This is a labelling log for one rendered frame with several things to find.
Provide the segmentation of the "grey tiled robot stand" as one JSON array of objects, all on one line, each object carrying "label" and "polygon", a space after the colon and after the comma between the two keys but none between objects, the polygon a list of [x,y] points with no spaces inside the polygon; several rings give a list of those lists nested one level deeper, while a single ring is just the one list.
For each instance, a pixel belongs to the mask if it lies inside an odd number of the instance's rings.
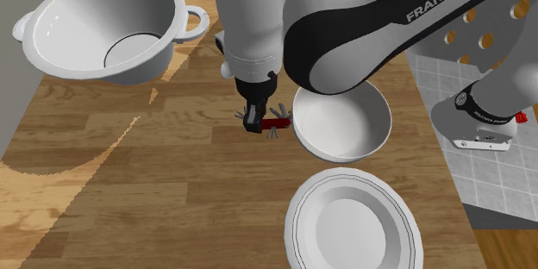
[{"label": "grey tiled robot stand", "polygon": [[[476,66],[405,55],[427,111],[483,77]],[[507,151],[459,149],[437,135],[474,229],[538,229],[538,109],[523,112],[528,120]]]}]

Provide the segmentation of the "white bowl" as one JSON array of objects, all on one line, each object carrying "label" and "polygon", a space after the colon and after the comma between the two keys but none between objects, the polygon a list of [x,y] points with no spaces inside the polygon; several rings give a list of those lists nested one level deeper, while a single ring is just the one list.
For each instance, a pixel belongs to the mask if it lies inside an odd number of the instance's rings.
[{"label": "white bowl", "polygon": [[377,152],[392,128],[391,109],[370,82],[339,95],[297,90],[292,125],[299,142],[316,157],[350,163]]}]

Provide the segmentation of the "red pocket knife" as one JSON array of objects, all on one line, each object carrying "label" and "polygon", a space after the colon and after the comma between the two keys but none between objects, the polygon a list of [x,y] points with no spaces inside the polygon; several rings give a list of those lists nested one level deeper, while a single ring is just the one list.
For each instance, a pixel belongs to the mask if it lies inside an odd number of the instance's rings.
[{"label": "red pocket knife", "polygon": [[251,105],[249,108],[244,107],[242,113],[240,111],[235,113],[235,117],[243,121],[243,126],[248,132],[261,134],[267,129],[267,138],[278,138],[277,130],[279,128],[289,128],[292,124],[292,113],[287,110],[282,103],[279,103],[278,107],[279,111],[270,108],[270,111],[275,115],[275,118],[265,118],[265,105]]}]

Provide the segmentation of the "white plate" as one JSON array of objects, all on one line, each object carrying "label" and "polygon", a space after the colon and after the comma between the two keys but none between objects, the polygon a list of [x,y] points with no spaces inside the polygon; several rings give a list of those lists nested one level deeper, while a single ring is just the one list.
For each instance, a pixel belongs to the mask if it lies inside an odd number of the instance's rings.
[{"label": "white plate", "polygon": [[424,269],[410,209],[387,183],[356,168],[326,169],[298,187],[284,241],[291,269]]}]

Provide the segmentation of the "grey perforated sheet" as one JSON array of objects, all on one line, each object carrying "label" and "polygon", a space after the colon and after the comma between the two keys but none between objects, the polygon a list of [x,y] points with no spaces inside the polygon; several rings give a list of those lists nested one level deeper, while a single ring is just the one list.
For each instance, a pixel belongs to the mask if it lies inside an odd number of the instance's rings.
[{"label": "grey perforated sheet", "polygon": [[[504,59],[516,43],[525,18],[516,18],[524,0],[485,0],[474,7],[475,17],[451,21],[408,49],[409,53],[476,66],[484,73]],[[537,3],[538,0],[527,0]]]}]

